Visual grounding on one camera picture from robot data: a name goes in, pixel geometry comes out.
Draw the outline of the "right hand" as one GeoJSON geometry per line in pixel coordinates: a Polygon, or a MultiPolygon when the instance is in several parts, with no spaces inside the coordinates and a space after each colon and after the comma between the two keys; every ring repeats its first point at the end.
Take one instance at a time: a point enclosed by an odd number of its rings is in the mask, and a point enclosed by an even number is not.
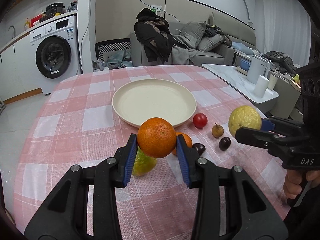
{"type": "Polygon", "coordinates": [[[303,175],[303,172],[300,171],[287,170],[283,186],[287,198],[295,199],[301,193],[302,187],[300,184],[302,183],[303,178],[306,178],[307,181],[311,182],[311,188],[319,185],[319,171],[308,171],[306,175],[303,175]]]}

